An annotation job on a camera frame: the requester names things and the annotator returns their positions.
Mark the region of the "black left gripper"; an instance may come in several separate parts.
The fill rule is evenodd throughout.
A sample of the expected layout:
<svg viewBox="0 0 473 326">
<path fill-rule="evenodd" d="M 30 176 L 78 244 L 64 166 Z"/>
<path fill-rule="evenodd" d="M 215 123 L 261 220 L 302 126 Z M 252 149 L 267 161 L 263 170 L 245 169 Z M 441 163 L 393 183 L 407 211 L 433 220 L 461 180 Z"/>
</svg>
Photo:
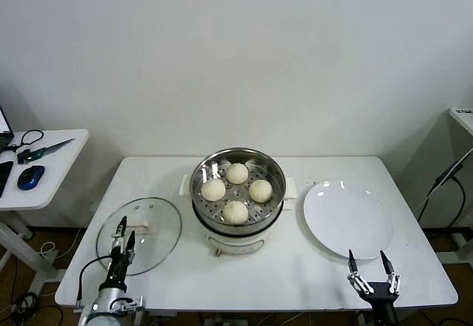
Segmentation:
<svg viewBox="0 0 473 326">
<path fill-rule="evenodd" d="M 112 234 L 112 262 L 106 277 L 106 286 L 108 288 L 127 289 L 125 283 L 126 273 L 129 264 L 132 264 L 135 257 L 135 231 L 131 232 L 125 250 L 122 252 L 120 248 L 124 244 L 126 225 L 127 216 L 124 216 L 119 222 L 115 233 Z"/>
</svg>

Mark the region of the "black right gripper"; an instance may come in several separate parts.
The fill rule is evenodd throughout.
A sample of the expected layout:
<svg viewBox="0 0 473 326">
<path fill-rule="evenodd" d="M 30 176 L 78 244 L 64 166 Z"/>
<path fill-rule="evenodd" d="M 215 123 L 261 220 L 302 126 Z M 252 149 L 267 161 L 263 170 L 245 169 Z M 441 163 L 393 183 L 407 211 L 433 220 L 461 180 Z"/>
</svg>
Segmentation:
<svg viewBox="0 0 473 326">
<path fill-rule="evenodd" d="M 395 326 L 400 324 L 394 302 L 400 294 L 401 276 L 396 274 L 392 263 L 382 250 L 380 250 L 380 255 L 387 275 L 386 282 L 368 283 L 358 272 L 358 266 L 351 250 L 349 250 L 348 260 L 350 273 L 347 279 L 360 296 L 364 295 L 364 301 L 371 306 L 374 325 Z"/>
</svg>

